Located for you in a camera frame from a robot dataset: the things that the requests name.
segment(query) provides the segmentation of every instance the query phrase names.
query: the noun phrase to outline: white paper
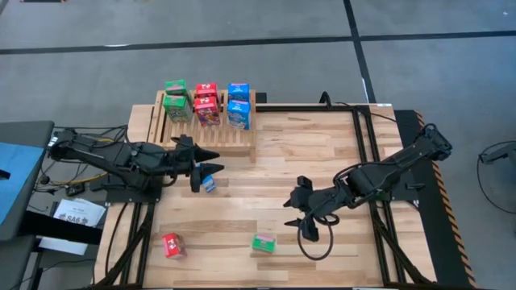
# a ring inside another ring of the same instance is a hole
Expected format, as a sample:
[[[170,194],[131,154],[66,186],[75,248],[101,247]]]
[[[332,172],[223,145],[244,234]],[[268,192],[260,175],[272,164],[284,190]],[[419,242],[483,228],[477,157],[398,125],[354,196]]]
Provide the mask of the white paper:
[[[85,226],[96,226],[106,209],[90,201],[76,199],[75,201],[62,200],[57,207],[54,218],[67,222],[75,222]],[[83,255],[88,245],[80,242],[69,242],[58,238],[42,238],[40,247],[63,251],[75,255]]]

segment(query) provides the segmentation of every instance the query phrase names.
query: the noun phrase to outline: wood plank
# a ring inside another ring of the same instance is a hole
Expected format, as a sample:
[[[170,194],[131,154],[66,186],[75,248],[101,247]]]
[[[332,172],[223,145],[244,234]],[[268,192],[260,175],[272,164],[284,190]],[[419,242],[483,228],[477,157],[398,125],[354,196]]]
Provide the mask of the wood plank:
[[[371,106],[372,112],[393,118],[390,106]],[[137,117],[138,109],[133,111]],[[149,118],[154,122],[154,115]],[[144,287],[334,287],[378,286],[381,274],[377,262],[368,206],[339,209],[341,222],[333,228],[335,245],[323,261],[308,260],[299,251],[297,231],[283,223],[301,217],[283,203],[296,185],[299,175],[309,177],[316,189],[331,186],[340,169],[360,162],[351,114],[338,113],[259,113],[256,126],[256,162],[237,152],[239,140],[230,130],[204,136],[203,142],[228,138],[225,148],[232,155],[213,163],[226,168],[214,175],[214,193],[192,193],[189,180],[181,176],[172,188],[164,190],[156,206]],[[374,116],[373,123],[382,158],[402,149],[396,124]],[[364,141],[368,143],[362,119]],[[371,158],[370,146],[367,146]],[[393,202],[393,217],[401,247],[429,279],[435,279],[419,213],[404,202]],[[117,208],[108,212],[107,234],[99,248],[95,273],[102,277],[106,247]],[[113,258],[127,241],[130,214],[126,213],[114,242]],[[189,256],[182,261],[166,259],[161,237],[170,232],[183,234]],[[327,229],[319,227],[320,241],[303,241],[312,255],[327,249]],[[255,233],[277,239],[274,254],[253,251]],[[393,256],[385,246],[389,266]],[[135,277],[135,262],[131,278]]]

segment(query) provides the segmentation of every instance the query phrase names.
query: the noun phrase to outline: orange striped edge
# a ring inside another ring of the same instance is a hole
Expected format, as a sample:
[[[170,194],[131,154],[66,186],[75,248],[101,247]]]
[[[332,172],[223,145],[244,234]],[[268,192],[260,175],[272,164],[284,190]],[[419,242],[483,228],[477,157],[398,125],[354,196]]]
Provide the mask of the orange striped edge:
[[[423,128],[425,126],[425,121],[422,118],[421,113],[415,111],[418,116],[419,126]],[[444,209],[448,214],[448,220],[450,221],[450,227],[455,235],[455,240],[457,242],[457,248],[461,254],[462,264],[464,265],[464,271],[468,274],[469,284],[473,288],[478,288],[475,281],[475,276],[473,275],[473,271],[471,269],[471,265],[469,263],[468,255],[466,254],[466,250],[464,249],[464,242],[462,242],[462,238],[460,237],[459,227],[457,225],[457,221],[455,219],[455,215],[452,211],[452,206],[450,205],[450,199],[446,193],[446,189],[444,188],[443,177],[441,176],[441,172],[439,170],[439,165],[436,162],[432,162],[432,167],[434,169],[435,179],[437,180],[437,185],[439,186],[439,192],[441,193],[441,197],[443,198]]]

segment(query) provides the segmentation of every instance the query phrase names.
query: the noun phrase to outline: black floor stripe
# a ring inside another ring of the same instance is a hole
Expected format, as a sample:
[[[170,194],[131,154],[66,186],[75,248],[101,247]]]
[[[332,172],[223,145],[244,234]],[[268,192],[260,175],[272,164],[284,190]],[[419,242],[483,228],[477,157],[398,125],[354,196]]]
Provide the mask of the black floor stripe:
[[[323,44],[352,41],[351,36],[307,36],[292,38],[269,38],[269,39],[238,39],[238,40],[211,40],[191,41],[180,43],[142,43],[142,44],[118,44],[118,45],[97,45],[85,47],[62,47],[62,48],[11,48],[0,49],[0,55],[21,55],[41,53],[64,53],[64,52],[120,52],[130,50],[148,49],[172,49],[172,48],[216,48],[249,45],[269,44]]]
[[[6,5],[9,2],[9,0],[2,0],[0,2],[0,16],[2,15],[2,12],[4,9],[6,9]]]
[[[363,35],[360,41],[388,41],[388,40],[424,40],[424,39],[465,39],[516,36],[516,31],[484,31],[484,32],[453,32],[453,33],[426,33],[407,35]]]
[[[372,89],[371,77],[369,76],[369,70],[367,62],[365,61],[364,50],[362,49],[362,43],[360,42],[360,36],[358,29],[356,28],[355,15],[353,14],[353,7],[350,0],[343,0],[344,7],[346,8],[347,21],[349,22],[349,28],[352,31],[353,45],[355,45],[356,59],[358,60],[358,66],[360,69],[360,75],[365,86],[365,94],[367,101],[370,103],[376,103],[377,98],[374,95]]]

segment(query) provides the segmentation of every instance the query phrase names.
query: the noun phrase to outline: green box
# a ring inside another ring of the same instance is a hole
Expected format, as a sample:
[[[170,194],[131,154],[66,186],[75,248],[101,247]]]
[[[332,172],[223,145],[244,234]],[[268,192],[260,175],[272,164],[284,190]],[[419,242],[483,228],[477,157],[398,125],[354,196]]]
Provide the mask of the green box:
[[[190,122],[192,107],[184,96],[164,96],[163,107],[172,122]]]
[[[252,248],[255,250],[266,251],[273,253],[276,247],[276,239],[264,236],[262,234],[255,234],[252,239]]]
[[[164,91],[167,95],[172,96],[188,96],[185,80],[166,81],[164,83]]]

